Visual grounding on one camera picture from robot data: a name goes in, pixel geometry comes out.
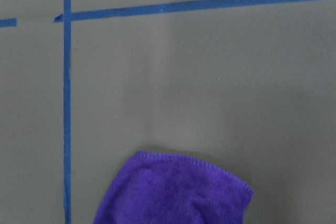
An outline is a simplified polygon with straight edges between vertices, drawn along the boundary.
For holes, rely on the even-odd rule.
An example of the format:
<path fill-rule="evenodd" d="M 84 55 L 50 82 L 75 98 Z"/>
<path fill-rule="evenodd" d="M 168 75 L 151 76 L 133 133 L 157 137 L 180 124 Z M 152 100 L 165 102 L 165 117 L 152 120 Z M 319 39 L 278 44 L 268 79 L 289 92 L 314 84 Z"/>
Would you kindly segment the purple microfiber cloth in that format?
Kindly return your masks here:
<path fill-rule="evenodd" d="M 202 160 L 138 151 L 118 171 L 94 223 L 243 223 L 252 188 Z"/>

